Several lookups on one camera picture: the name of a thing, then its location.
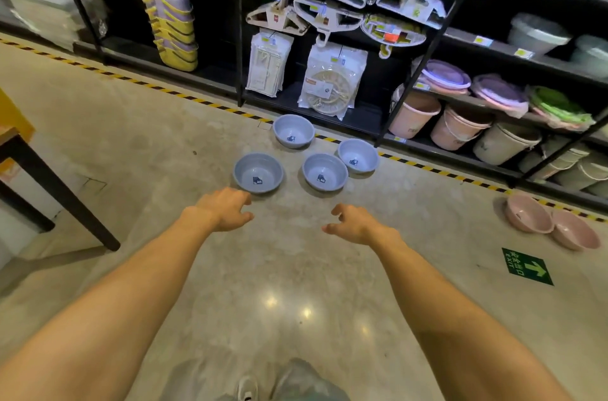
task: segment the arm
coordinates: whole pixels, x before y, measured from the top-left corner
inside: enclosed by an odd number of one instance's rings
[[[450,284],[393,228],[365,209],[337,205],[322,229],[376,252],[404,318],[447,401],[572,401],[543,364]]]
[[[11,401],[123,400],[214,231],[253,220],[244,191],[224,188],[186,208],[158,238],[55,316],[0,367]]]

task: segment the yellow arrow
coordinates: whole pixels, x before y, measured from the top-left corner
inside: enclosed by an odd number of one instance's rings
[[[540,278],[543,277],[547,271],[543,267],[541,267],[538,263],[536,263],[535,261],[532,260],[532,263],[534,265],[524,264],[523,266],[528,268],[528,270],[532,270],[532,271],[536,272],[536,276],[538,276]]]

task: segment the white sneaker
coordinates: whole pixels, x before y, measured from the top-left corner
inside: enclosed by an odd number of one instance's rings
[[[253,375],[244,375],[237,384],[238,401],[258,401],[258,381]]]

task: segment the bucket handle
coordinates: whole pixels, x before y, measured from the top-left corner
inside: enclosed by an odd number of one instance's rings
[[[448,129],[448,131],[450,131],[450,134],[452,134],[454,137],[456,137],[456,139],[458,139],[458,141],[460,142],[468,142],[473,140],[474,138],[478,137],[483,131],[484,129],[480,130],[479,132],[477,132],[473,137],[471,138],[462,138],[459,137],[452,129],[450,129],[450,126],[448,125],[447,121],[446,121],[446,116],[445,115],[441,115],[441,117],[443,118],[443,122],[446,124],[446,128]]]

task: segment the hazard tape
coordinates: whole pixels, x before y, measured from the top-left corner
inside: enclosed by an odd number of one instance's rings
[[[49,59],[58,60],[60,62],[63,62],[68,65],[72,65],[74,67],[83,68],[84,70],[87,70],[87,71],[90,71],[93,73],[97,73],[99,75],[109,76],[111,78],[120,79],[121,81],[133,82],[133,84],[137,84],[137,85],[141,85],[144,87],[148,87],[149,89],[154,89],[154,90],[158,90],[161,92],[165,92],[165,93],[171,94],[172,96],[175,96],[175,97],[183,98],[186,100],[191,100],[193,102],[200,103],[202,105],[206,105],[211,108],[217,108],[218,110],[222,110],[224,112],[234,113],[236,115],[243,116],[244,118],[250,118],[250,119],[256,120],[256,121],[266,122],[268,124],[273,123],[273,120],[270,120],[268,118],[263,118],[262,116],[254,115],[253,113],[247,113],[247,112],[244,112],[237,108],[227,107],[225,105],[214,103],[209,100],[203,100],[201,98],[194,97],[194,96],[185,94],[183,92],[180,92],[178,90],[170,89],[168,87],[164,87],[164,86],[153,84],[153,83],[146,82],[146,81],[140,81],[138,79],[131,78],[129,76],[121,75],[119,73],[109,72],[109,71],[101,69],[101,68],[90,67],[88,65],[77,62],[76,60],[70,60],[70,59],[66,59],[64,57],[55,55],[55,54],[50,54],[49,52],[39,51],[37,49],[34,49],[33,47],[29,47],[27,45],[20,44],[20,43],[14,42],[14,41],[8,41],[7,39],[3,39],[1,37],[0,37],[0,43],[6,44],[8,46],[12,46],[17,49],[24,50],[24,51],[32,52],[37,55],[48,57]],[[329,137],[329,136],[325,136],[325,135],[321,135],[321,134],[315,134],[315,137],[318,139],[321,139],[321,140],[331,142],[331,143],[336,143],[336,144],[342,143],[342,141],[337,138],[333,138],[333,137]],[[464,175],[454,174],[454,173],[446,171],[444,169],[437,169],[436,167],[423,165],[423,164],[420,164],[420,163],[417,163],[415,161],[411,161],[411,160],[408,160],[405,158],[399,158],[399,156],[394,156],[389,153],[384,153],[384,152],[379,151],[378,155],[380,155],[382,158],[390,159],[392,161],[397,161],[399,163],[403,163],[408,166],[417,167],[419,169],[422,169],[423,171],[429,171],[434,174],[444,175],[445,177],[450,177],[451,179],[459,180],[460,182],[471,183],[473,185],[481,186],[482,188],[487,188],[489,190],[497,191],[499,193],[504,193],[507,195],[512,193],[512,190],[509,188],[502,188],[498,185],[493,185],[490,183],[482,182],[481,180],[470,179],[469,177],[465,177]],[[560,204],[552,203],[552,202],[546,201],[541,198],[535,198],[535,199],[544,206],[548,206],[548,207],[559,209],[559,210],[569,211],[573,214],[576,214],[577,216],[584,217],[584,218],[592,220],[592,221],[608,223],[608,219],[603,219],[603,218],[597,217],[593,214],[587,214],[578,209],[573,209],[573,208],[569,208],[569,207],[566,207],[566,206],[563,206]]]

